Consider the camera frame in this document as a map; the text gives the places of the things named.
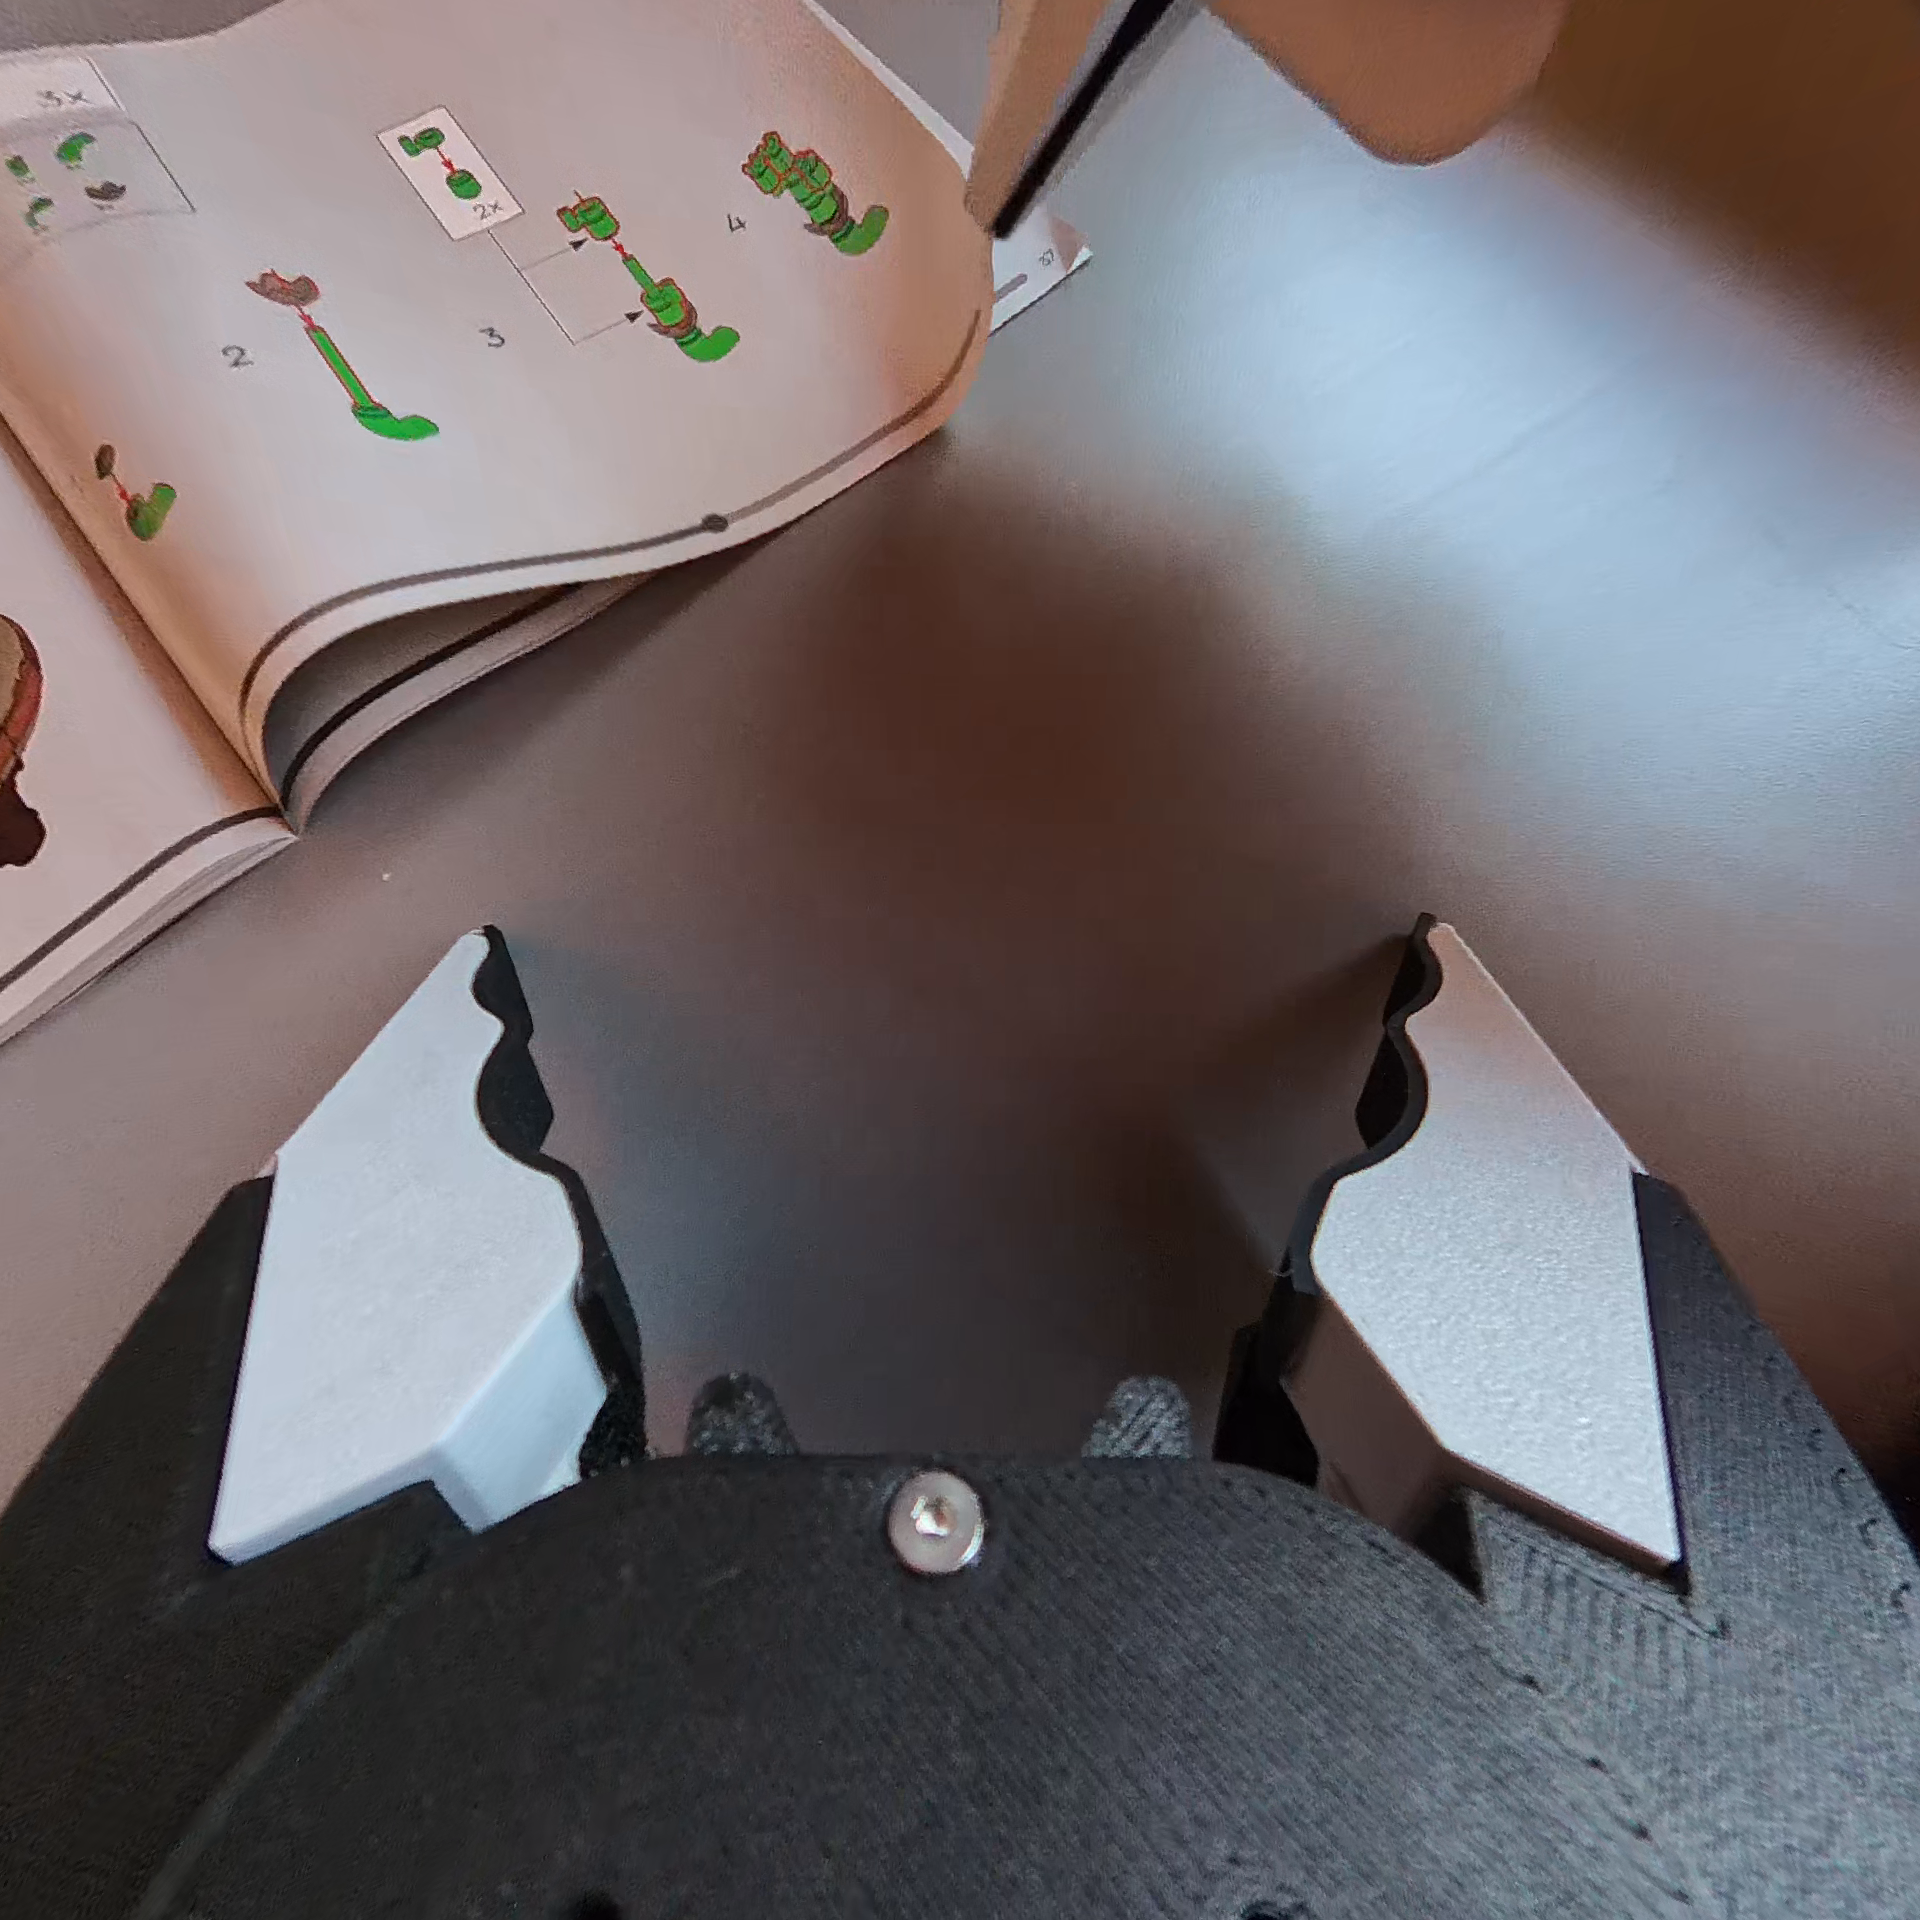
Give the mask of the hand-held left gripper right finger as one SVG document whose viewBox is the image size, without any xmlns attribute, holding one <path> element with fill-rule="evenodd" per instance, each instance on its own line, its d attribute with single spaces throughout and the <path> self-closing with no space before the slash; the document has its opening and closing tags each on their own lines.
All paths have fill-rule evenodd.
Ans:
<svg viewBox="0 0 1920 1920">
<path fill-rule="evenodd" d="M 1214 1457 L 1417 1541 L 1493 1496 L 1654 1577 L 1684 1562 L 1641 1160 L 1453 925 L 1408 934 L 1359 1150 L 1316 1174 L 1233 1337 Z"/>
</svg>

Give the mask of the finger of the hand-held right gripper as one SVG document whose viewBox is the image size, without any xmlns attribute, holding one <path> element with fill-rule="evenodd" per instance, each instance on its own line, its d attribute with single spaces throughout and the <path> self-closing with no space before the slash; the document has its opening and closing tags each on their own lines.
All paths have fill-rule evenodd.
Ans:
<svg viewBox="0 0 1920 1920">
<path fill-rule="evenodd" d="M 966 208 L 1008 237 L 1181 24 L 1177 2 L 1005 2 L 966 169 Z"/>
<path fill-rule="evenodd" d="M 1209 2 L 1366 152 L 1457 154 L 1540 77 L 1569 2 Z"/>
</svg>

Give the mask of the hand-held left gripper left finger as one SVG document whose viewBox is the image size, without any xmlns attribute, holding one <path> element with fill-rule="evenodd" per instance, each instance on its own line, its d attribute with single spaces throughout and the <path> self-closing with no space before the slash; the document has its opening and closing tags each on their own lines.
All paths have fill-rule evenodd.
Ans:
<svg viewBox="0 0 1920 1920">
<path fill-rule="evenodd" d="M 208 1546 L 430 1482 L 484 1528 L 641 1454 L 632 1301 L 496 928 L 456 938 L 279 1145 Z"/>
</svg>

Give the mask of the lego instruction booklet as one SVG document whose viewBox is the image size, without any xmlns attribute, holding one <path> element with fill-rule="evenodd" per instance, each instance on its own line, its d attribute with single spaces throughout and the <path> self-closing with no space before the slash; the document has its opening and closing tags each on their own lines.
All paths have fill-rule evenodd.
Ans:
<svg viewBox="0 0 1920 1920">
<path fill-rule="evenodd" d="M 817 5 L 4 53 L 4 1038 L 369 742 L 945 423 L 1088 262 Z"/>
</svg>

